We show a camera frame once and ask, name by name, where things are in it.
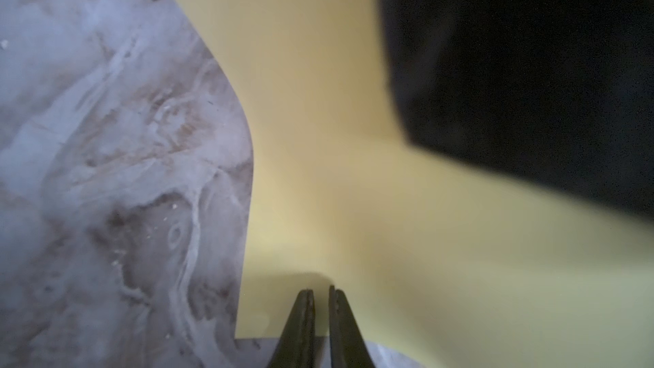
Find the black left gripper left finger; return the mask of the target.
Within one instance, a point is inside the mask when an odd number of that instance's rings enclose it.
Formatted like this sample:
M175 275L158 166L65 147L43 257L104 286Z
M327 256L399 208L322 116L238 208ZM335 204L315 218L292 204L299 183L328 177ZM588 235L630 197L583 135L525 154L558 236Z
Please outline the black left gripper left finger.
M313 290L299 291L267 368L313 368L315 322Z

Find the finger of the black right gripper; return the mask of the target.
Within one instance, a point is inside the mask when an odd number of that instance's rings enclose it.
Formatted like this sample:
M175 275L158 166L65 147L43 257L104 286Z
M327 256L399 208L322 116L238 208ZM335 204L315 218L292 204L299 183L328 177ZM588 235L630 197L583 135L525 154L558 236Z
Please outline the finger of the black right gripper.
M408 142L653 215L653 0L378 0Z

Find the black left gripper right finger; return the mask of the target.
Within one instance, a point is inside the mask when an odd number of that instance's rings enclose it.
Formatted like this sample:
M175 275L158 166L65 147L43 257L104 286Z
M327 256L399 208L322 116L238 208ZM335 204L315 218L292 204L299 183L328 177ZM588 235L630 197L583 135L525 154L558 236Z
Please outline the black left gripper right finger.
M330 360L332 368L375 368L343 290L329 292Z

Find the yellow square paper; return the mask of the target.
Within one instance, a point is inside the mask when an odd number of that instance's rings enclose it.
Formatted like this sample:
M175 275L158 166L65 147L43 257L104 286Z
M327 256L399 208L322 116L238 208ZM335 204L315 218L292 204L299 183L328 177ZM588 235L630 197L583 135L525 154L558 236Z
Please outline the yellow square paper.
M335 285L425 366L652 366L652 223L412 148L376 0L176 1L254 145L238 337Z

